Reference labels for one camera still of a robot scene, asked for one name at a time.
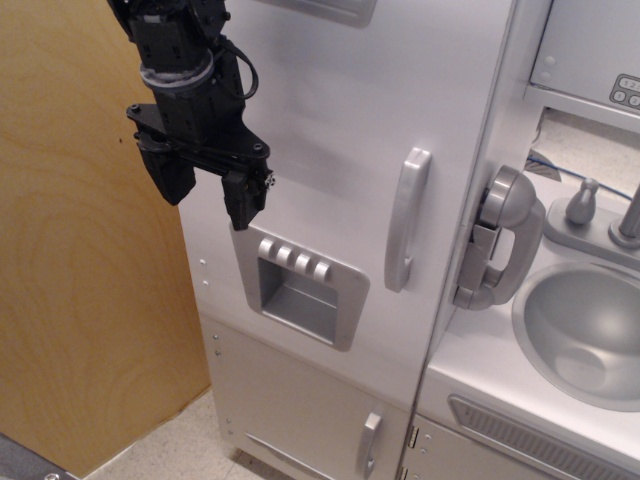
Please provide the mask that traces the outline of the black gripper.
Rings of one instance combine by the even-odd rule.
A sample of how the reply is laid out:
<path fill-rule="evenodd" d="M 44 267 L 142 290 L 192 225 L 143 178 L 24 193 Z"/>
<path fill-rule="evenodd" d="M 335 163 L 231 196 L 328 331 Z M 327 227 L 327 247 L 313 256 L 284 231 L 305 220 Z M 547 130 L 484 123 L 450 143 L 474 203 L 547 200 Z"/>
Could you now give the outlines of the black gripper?
<path fill-rule="evenodd" d="M 156 91 L 152 103 L 126 111 L 161 196 L 176 206 L 196 185 L 197 169 L 217 175 L 234 231 L 247 230 L 264 210 L 272 180 L 269 147 L 245 125 L 243 113 L 244 103 L 211 81 L 191 91 Z"/>

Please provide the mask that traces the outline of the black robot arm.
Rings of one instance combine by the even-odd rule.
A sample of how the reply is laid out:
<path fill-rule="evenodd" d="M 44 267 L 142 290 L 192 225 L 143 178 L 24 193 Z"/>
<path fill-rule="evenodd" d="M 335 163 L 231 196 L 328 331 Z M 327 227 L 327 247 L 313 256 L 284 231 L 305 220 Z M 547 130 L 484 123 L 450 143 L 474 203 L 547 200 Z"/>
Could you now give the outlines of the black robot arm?
<path fill-rule="evenodd" d="M 243 88 L 239 65 L 248 57 L 222 29 L 230 19 L 222 1 L 112 1 L 137 47 L 140 76 L 154 103 L 133 104 L 127 117 L 143 163 L 162 197 L 179 204 L 198 169 L 220 176 L 237 231 L 264 209 L 272 184 L 269 146 L 243 122 L 245 102 L 259 77 Z"/>

